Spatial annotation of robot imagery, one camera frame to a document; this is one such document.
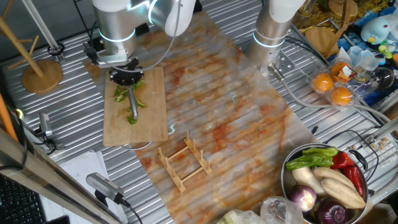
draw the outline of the wooden pole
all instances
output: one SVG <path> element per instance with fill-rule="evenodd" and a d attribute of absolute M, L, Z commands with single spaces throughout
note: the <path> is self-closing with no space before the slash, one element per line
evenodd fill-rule
<path fill-rule="evenodd" d="M 33 60 L 32 56 L 26 51 L 25 47 L 18 42 L 18 38 L 15 36 L 15 34 L 12 32 L 10 27 L 6 24 L 6 21 L 2 17 L 0 17 L 0 28 L 2 31 L 5 33 L 5 35 L 10 39 L 12 44 L 15 46 L 15 48 L 21 53 L 21 55 L 27 60 L 29 65 L 32 67 L 33 71 L 38 75 L 40 78 L 44 77 L 43 71 L 40 69 L 40 67 L 37 65 L 35 60 Z"/>

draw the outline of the wooden stand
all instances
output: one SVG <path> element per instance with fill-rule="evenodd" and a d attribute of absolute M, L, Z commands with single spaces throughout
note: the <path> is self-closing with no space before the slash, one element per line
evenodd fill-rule
<path fill-rule="evenodd" d="M 326 58 L 329 58 L 332 55 L 331 49 L 333 48 L 333 46 L 337 43 L 338 39 L 340 39 L 341 35 L 343 35 L 344 31 L 348 28 L 349 25 L 349 18 L 350 18 L 350 13 L 353 11 L 352 9 L 352 4 L 355 4 L 355 2 L 353 2 L 353 0 L 345 0 L 344 4 L 343 4 L 343 24 L 340 27 L 340 29 L 338 29 L 338 31 L 336 32 L 336 35 L 333 36 L 333 38 L 330 41 L 329 46 L 326 48 Z"/>
<path fill-rule="evenodd" d="M 312 27 L 305 31 L 305 37 L 324 57 L 326 57 L 329 52 L 331 52 L 331 54 L 338 53 L 337 43 L 333 45 L 329 52 L 326 51 L 334 36 L 335 34 L 332 31 L 324 27 Z"/>
<path fill-rule="evenodd" d="M 350 13 L 348 14 L 350 17 L 355 16 L 358 13 L 358 6 L 355 4 L 353 0 L 347 0 L 348 7 L 350 8 Z M 341 0 L 329 0 L 328 3 L 329 9 L 332 13 L 337 16 L 343 17 L 344 13 L 344 3 Z"/>
<path fill-rule="evenodd" d="M 0 17 L 0 29 L 30 65 L 22 74 L 22 85 L 26 90 L 32 93 L 45 93 L 54 89 L 63 77 L 61 66 L 53 60 L 43 60 L 36 63 L 3 17 Z"/>
<path fill-rule="evenodd" d="M 184 139 L 184 142 L 187 146 L 182 148 L 181 150 L 177 151 L 176 153 L 172 154 L 170 157 L 165 157 L 162 149 L 159 147 L 159 159 L 162 162 L 163 166 L 166 168 L 167 172 L 171 176 L 172 180 L 174 181 L 175 185 L 177 188 L 180 190 L 180 192 L 184 192 L 186 190 L 184 186 L 184 182 L 187 181 L 189 178 L 193 177 L 195 174 L 199 173 L 201 170 L 205 170 L 206 174 L 209 175 L 212 170 L 210 168 L 210 165 L 206 162 L 206 160 L 203 158 L 203 150 L 200 152 L 198 151 L 196 147 L 195 140 L 191 140 L 189 138 L 189 132 L 187 131 L 187 138 Z M 169 160 L 173 159 L 174 157 L 178 156 L 180 153 L 183 151 L 189 149 L 193 156 L 197 159 L 197 161 L 200 163 L 201 167 L 197 168 L 195 171 L 192 173 L 188 174 L 186 177 L 183 179 L 180 179 L 175 172 L 175 169 L 170 165 Z"/>

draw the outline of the metal bowl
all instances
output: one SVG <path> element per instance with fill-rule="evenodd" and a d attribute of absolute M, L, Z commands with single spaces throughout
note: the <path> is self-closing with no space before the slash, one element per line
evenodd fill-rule
<path fill-rule="evenodd" d="M 302 156 L 302 151 L 309 149 L 311 147 L 318 147 L 318 148 L 327 148 L 327 147 L 333 147 L 333 146 L 329 146 L 327 144 L 322 144 L 322 143 L 310 143 L 310 144 L 306 144 L 303 146 L 300 146 L 296 149 L 294 149 L 285 159 L 283 168 L 282 168 L 282 190 L 284 191 L 284 195 L 285 198 L 288 198 L 288 195 L 290 195 L 290 191 L 292 190 L 293 186 L 297 184 L 297 181 L 294 179 L 292 171 L 286 169 L 286 163 L 288 161 L 291 161 L 293 159 L 296 159 L 300 156 Z M 359 172 L 359 179 L 361 180 L 361 184 L 362 184 L 362 188 L 363 188 L 363 200 L 368 203 L 368 185 L 366 184 L 366 179 L 365 176 L 363 175 L 361 169 L 358 167 L 358 165 L 354 162 L 354 166 L 356 166 L 358 168 L 358 172 Z M 362 216 L 364 215 L 364 211 L 365 211 L 366 207 L 362 208 L 362 209 L 349 209 L 348 211 L 348 221 L 347 224 L 350 223 L 356 223 L 359 219 L 362 218 Z M 318 224 L 318 222 L 311 217 L 311 215 L 309 213 L 303 214 L 304 215 L 304 220 L 307 223 L 311 223 L 311 224 Z"/>

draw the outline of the table surface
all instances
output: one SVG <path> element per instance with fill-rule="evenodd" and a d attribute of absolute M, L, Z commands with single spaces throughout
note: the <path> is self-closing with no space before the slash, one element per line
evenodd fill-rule
<path fill-rule="evenodd" d="M 220 26 L 221 30 L 244 51 L 252 37 L 252 28 L 261 9 L 258 0 L 202 0 L 203 10 Z M 303 38 L 298 30 L 292 27 L 289 36 Z M 6 78 L 8 90 L 16 105 L 25 113 L 24 121 L 32 128 L 39 127 L 38 112 L 49 113 L 53 136 L 56 142 L 62 142 L 65 150 L 56 151 L 51 158 L 62 164 L 90 149 L 102 151 L 109 178 L 125 191 L 125 197 L 142 217 L 144 223 L 173 223 L 169 212 L 156 189 L 150 182 L 145 170 L 136 157 L 134 151 L 122 147 L 104 147 L 103 108 L 104 100 L 92 79 L 82 64 L 87 57 L 83 52 L 82 43 L 88 40 L 86 34 L 78 35 L 63 41 L 66 49 L 63 53 L 66 62 L 61 63 L 64 77 L 53 91 L 36 95 L 27 92 L 21 84 L 21 74 L 27 64 L 7 70 L 21 58 L 15 58 L 0 64 Z M 283 44 L 282 51 L 295 64 L 295 69 L 286 73 L 288 85 L 296 96 L 307 103 L 327 103 L 320 95 L 313 92 L 307 84 L 306 74 L 311 74 L 321 66 L 321 62 L 310 52 L 296 45 Z M 47 49 L 36 50 L 33 53 L 35 60 L 52 58 Z M 373 126 L 378 125 L 368 113 L 347 110 L 340 112 L 335 109 L 313 109 L 298 105 L 285 88 L 276 79 L 270 79 L 271 85 L 278 91 L 295 114 L 309 130 L 318 126 L 315 133 L 319 141 L 325 141 L 334 134 L 353 129 L 362 135 L 375 132 Z M 347 150 L 353 144 L 359 146 L 359 139 L 350 134 L 344 134 L 330 144 Z M 369 149 L 360 149 L 369 162 L 368 176 L 374 169 L 376 157 Z M 369 189 L 381 190 L 398 171 L 396 148 L 390 144 L 377 152 L 381 163 L 374 177 L 369 181 Z M 373 196 L 374 202 L 387 197 L 393 189 L 385 189 Z M 137 220 L 129 210 L 125 210 L 127 218 L 132 223 Z"/>

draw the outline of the green pepper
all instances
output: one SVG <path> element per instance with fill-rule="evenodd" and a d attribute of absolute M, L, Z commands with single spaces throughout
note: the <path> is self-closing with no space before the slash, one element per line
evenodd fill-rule
<path fill-rule="evenodd" d="M 136 90 L 136 89 L 140 88 L 142 86 L 142 84 L 144 84 L 144 80 L 139 80 L 136 84 L 134 84 L 132 86 L 132 89 Z"/>
<path fill-rule="evenodd" d="M 126 95 L 129 92 L 127 91 L 127 89 L 125 87 L 120 87 L 119 85 L 116 87 L 116 89 L 114 90 L 114 97 L 117 97 L 119 95 Z"/>
<path fill-rule="evenodd" d="M 137 120 L 134 119 L 134 117 L 130 114 L 129 116 L 127 116 L 127 120 L 129 121 L 130 124 L 136 124 Z"/>
<path fill-rule="evenodd" d="M 337 155 L 337 152 L 338 152 L 338 149 L 336 147 L 328 147 L 326 149 L 312 147 L 310 149 L 304 150 L 303 155 L 312 154 L 312 153 L 322 153 L 327 156 L 335 156 L 335 155 Z"/>
<path fill-rule="evenodd" d="M 120 102 L 122 102 L 124 99 L 126 99 L 126 97 L 127 97 L 127 95 L 121 94 L 121 95 L 115 97 L 114 100 L 115 100 L 116 102 L 120 103 Z"/>
<path fill-rule="evenodd" d="M 134 97 L 134 99 L 136 100 L 137 106 L 142 107 L 142 108 L 147 107 L 145 104 L 141 103 L 141 102 L 137 99 L 137 97 Z"/>
<path fill-rule="evenodd" d="M 330 167 L 333 165 L 333 158 L 323 153 L 307 154 L 286 163 L 288 170 L 295 170 L 303 167 Z"/>
<path fill-rule="evenodd" d="M 114 96 L 114 97 L 119 96 L 119 95 L 120 95 L 120 92 L 122 92 L 122 90 L 121 90 L 120 86 L 118 85 L 118 86 L 116 87 L 116 89 L 114 90 L 113 96 Z"/>

